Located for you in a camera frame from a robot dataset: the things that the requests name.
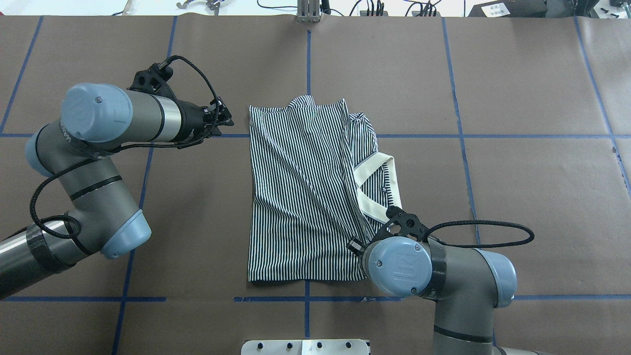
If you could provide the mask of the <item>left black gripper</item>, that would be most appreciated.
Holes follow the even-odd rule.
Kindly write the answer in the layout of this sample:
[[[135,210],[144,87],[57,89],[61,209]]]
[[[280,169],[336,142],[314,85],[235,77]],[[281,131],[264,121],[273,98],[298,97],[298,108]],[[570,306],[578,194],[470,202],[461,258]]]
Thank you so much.
[[[203,107],[183,100],[178,100],[177,104],[182,117],[177,135],[178,143],[189,143],[194,140],[203,143],[211,137],[220,137],[221,127],[235,125],[232,113],[223,99],[213,99],[209,106]]]

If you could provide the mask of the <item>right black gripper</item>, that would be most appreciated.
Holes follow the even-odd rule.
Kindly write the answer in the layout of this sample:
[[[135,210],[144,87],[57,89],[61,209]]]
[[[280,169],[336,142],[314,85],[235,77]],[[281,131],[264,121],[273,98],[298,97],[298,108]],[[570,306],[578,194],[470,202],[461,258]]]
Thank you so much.
[[[354,256],[360,258],[361,261],[369,261],[372,249],[374,249],[374,241],[368,243],[362,243],[358,238],[352,238],[347,243],[347,249],[349,249]]]

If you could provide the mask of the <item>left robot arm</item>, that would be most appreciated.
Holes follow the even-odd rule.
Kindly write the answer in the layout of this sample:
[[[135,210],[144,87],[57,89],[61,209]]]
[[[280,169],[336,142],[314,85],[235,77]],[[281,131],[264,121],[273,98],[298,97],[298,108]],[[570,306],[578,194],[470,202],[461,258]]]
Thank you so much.
[[[1,298],[98,252],[115,260],[149,240],[152,231],[113,155],[141,147],[187,148],[233,124],[218,95],[197,106],[155,79],[129,88],[70,88],[60,118],[25,146],[29,165],[46,180],[31,197],[31,224],[1,242]]]

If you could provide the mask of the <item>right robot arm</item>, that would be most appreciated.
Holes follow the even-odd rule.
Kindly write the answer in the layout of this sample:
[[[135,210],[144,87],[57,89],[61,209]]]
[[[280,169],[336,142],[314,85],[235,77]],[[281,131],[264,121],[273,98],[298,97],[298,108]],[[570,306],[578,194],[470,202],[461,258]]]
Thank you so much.
[[[511,260],[479,248],[444,246],[430,239],[392,236],[347,247],[366,276],[396,297],[435,302],[435,355],[528,355],[530,351],[493,344],[494,311],[511,305],[518,277]]]

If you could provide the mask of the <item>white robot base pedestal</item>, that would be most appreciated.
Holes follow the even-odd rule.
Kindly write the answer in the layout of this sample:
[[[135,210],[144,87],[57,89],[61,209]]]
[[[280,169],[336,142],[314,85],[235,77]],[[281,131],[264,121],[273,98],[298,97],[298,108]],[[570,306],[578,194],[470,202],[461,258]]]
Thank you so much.
[[[246,341],[242,355],[370,355],[362,339],[282,339]]]

